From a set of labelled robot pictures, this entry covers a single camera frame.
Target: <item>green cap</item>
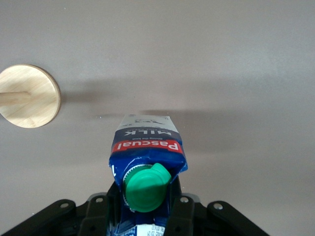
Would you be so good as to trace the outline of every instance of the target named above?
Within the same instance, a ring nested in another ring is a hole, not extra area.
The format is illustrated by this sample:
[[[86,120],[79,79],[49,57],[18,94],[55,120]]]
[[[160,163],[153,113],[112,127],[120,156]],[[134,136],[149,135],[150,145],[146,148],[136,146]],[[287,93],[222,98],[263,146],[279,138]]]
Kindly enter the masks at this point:
[[[165,199],[171,174],[159,163],[140,166],[125,178],[125,196],[130,208],[149,212],[158,208]]]

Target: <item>gray table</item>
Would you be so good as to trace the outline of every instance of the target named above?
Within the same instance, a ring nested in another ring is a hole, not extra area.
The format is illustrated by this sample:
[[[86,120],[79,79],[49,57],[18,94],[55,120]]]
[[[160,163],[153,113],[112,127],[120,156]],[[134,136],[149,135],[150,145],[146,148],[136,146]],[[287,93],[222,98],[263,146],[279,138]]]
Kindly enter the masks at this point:
[[[273,236],[315,232],[315,1],[0,2],[0,71],[46,69],[48,125],[0,117],[0,234],[113,182],[124,114],[169,115],[184,192],[229,202]]]

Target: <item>wooden paper towel holder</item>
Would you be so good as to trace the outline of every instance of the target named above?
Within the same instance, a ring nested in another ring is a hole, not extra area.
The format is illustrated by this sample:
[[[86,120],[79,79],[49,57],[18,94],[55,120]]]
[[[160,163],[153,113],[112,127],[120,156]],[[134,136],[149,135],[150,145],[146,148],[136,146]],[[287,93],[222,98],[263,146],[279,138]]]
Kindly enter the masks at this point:
[[[43,126],[55,118],[60,103],[58,85],[45,70],[20,64],[0,73],[0,114],[12,124]]]

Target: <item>metal bolt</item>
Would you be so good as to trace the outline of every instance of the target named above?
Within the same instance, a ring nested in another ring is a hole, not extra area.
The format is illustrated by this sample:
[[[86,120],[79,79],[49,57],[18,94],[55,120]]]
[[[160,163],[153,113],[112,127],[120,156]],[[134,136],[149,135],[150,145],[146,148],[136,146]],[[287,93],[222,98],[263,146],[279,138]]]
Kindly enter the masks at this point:
[[[66,207],[68,207],[69,206],[69,203],[62,203],[61,205],[60,205],[60,208],[66,208]]]
[[[181,197],[181,202],[182,203],[187,203],[187,202],[189,202],[189,199],[187,198],[187,197]]]
[[[222,210],[223,209],[223,206],[220,204],[220,203],[214,203],[213,204],[213,207],[217,210]]]
[[[103,202],[103,198],[97,198],[95,201],[96,201],[97,203],[101,203],[101,202]]]

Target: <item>wooden disc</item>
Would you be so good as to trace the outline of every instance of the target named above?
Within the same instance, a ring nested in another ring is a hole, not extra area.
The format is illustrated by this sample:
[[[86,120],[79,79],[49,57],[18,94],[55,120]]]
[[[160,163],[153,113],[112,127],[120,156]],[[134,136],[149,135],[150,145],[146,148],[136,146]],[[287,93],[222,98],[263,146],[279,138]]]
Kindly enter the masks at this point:
[[[49,123],[60,108],[60,91],[51,75],[34,65],[14,65],[0,74],[0,93],[28,92],[25,104],[1,106],[0,113],[12,124],[36,128]]]

